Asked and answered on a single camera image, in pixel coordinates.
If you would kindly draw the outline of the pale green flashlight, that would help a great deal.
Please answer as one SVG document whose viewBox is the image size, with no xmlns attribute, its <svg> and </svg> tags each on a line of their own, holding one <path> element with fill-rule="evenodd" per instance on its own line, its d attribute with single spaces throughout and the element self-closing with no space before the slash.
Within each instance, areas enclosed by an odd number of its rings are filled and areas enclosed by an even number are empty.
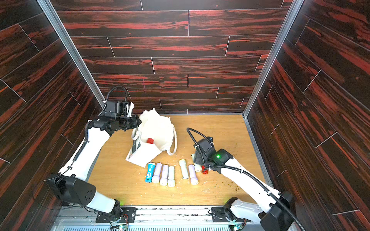
<svg viewBox="0 0 370 231">
<path fill-rule="evenodd" d="M 195 172 L 201 172 L 202 171 L 202 166 L 195 163 L 195 154 L 192 154 L 191 158 L 192 158 L 193 163 L 194 163 Z"/>
</svg>

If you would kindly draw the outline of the red flashlight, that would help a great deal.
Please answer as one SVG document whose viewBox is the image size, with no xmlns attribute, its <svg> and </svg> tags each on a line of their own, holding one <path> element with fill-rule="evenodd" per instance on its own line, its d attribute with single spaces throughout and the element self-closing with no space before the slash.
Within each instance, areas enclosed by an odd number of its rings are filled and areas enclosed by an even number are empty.
<svg viewBox="0 0 370 231">
<path fill-rule="evenodd" d="M 154 140 L 152 138 L 148 138 L 146 143 L 153 144 L 154 143 Z"/>
<path fill-rule="evenodd" d="M 204 175 L 208 174 L 208 170 L 205 168 L 205 166 L 201 166 L 201 173 Z"/>
</svg>

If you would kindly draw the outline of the white floral canvas tote bag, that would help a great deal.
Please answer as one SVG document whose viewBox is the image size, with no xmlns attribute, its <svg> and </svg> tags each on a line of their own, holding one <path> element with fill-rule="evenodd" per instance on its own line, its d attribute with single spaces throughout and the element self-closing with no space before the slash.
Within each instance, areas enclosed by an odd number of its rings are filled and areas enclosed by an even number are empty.
<svg viewBox="0 0 370 231">
<path fill-rule="evenodd" d="M 177 134 L 169 117 L 161 116 L 153 108 L 145 110 L 139 119 L 142 123 L 132 132 L 133 145 L 126 161 L 140 167 L 146 165 L 162 152 L 172 156 L 177 151 Z M 148 138 L 153 144 L 146 143 Z"/>
</svg>

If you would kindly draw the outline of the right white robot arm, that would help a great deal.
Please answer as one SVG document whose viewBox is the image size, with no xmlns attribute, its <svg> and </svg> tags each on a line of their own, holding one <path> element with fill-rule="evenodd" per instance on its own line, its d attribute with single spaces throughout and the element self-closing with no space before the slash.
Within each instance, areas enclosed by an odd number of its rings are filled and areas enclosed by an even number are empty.
<svg viewBox="0 0 370 231">
<path fill-rule="evenodd" d="M 214 218 L 232 222 L 232 231 L 241 231 L 248 222 L 260 224 L 265 231 L 287 231 L 293 223 L 305 230 L 296 216 L 291 193 L 281 193 L 265 184 L 225 149 L 216 150 L 212 137 L 192 128 L 187 128 L 187 132 L 194 142 L 194 163 L 232 180 L 255 201 L 251 204 L 231 197 L 223 208 L 211 209 L 210 214 Z"/>
</svg>

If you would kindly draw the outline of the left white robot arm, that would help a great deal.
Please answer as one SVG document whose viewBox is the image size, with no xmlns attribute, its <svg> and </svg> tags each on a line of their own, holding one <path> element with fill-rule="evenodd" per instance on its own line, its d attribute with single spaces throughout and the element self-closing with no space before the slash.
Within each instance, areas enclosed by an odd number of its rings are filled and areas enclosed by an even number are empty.
<svg viewBox="0 0 370 231">
<path fill-rule="evenodd" d="M 59 173 L 51 174 L 46 179 L 56 198 L 96 210 L 110 222 L 119 222 L 122 216 L 119 201 L 99 193 L 94 185 L 88 183 L 88 178 L 102 147 L 114 132 L 136 129 L 140 124 L 138 115 L 100 116 L 88 121 L 78 150 Z"/>
</svg>

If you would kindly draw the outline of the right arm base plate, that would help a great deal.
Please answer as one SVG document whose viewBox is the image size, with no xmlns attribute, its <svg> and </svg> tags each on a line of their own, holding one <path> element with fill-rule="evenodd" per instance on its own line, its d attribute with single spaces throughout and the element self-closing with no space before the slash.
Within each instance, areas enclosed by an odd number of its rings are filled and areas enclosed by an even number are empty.
<svg viewBox="0 0 370 231">
<path fill-rule="evenodd" d="M 225 209 L 223 207 L 211 207 L 208 211 L 211 215 L 213 222 L 234 222 L 226 216 Z"/>
</svg>

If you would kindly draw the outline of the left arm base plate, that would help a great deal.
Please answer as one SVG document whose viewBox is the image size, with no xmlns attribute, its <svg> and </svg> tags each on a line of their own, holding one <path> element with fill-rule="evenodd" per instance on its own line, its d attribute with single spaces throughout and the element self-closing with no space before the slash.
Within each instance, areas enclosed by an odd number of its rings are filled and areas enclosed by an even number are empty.
<svg viewBox="0 0 370 231">
<path fill-rule="evenodd" d="M 136 218 L 136 207 L 114 208 L 110 213 L 98 212 L 96 223 L 134 223 Z"/>
</svg>

